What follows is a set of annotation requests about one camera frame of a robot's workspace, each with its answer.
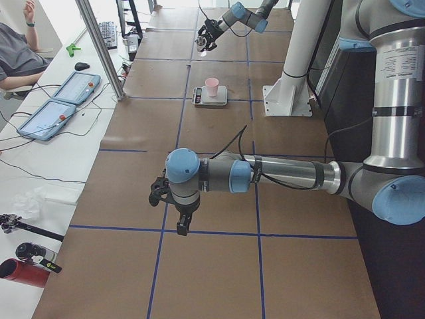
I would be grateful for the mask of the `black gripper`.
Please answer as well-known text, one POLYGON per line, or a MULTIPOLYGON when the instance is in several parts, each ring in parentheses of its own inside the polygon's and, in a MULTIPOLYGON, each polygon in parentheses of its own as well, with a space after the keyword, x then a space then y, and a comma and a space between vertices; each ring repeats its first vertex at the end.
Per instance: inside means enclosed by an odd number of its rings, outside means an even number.
POLYGON ((205 37, 207 42, 199 44, 199 56, 206 56, 217 45, 215 41, 227 30, 227 24, 221 20, 206 19, 205 24, 199 29, 198 36, 205 37))
POLYGON ((201 196, 199 192, 183 197, 176 193, 171 193, 175 201, 175 207, 180 212, 180 218, 177 222, 177 234, 187 236, 190 232, 192 214, 199 208, 201 196))

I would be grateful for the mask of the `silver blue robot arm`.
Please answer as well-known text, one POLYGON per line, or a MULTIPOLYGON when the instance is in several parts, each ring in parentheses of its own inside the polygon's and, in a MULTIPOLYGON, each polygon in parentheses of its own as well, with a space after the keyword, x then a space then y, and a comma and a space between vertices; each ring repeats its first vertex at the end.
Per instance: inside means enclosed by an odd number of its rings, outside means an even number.
MULTIPOLYGON (((281 77, 263 87, 267 116, 301 116, 301 89, 332 1, 301 2, 281 77)), ((195 42, 198 52, 235 23, 258 33, 278 1, 263 1, 255 13, 236 2, 218 20, 205 20, 195 42)), ((297 190, 322 189, 350 199, 395 225, 424 218, 424 162, 418 156, 418 129, 424 85, 424 1, 343 1, 339 49, 376 51, 371 154, 362 163, 297 161, 243 155, 243 128, 211 158, 187 148, 173 150, 151 185, 149 203, 172 204, 180 212, 177 233, 187 235, 200 191, 245 193, 250 184, 272 182, 297 190), (239 154, 225 149, 238 138, 239 154)))
POLYGON ((217 48, 216 40, 228 30, 237 37, 246 37, 248 33, 239 35, 232 30, 235 23, 245 25, 250 29, 249 32, 254 30, 257 33, 263 33, 268 25, 267 18, 277 3, 278 1, 263 1, 259 8, 252 12, 237 1, 218 20, 208 18, 200 8, 201 13, 205 16, 205 21, 195 39, 197 52, 203 54, 217 48))

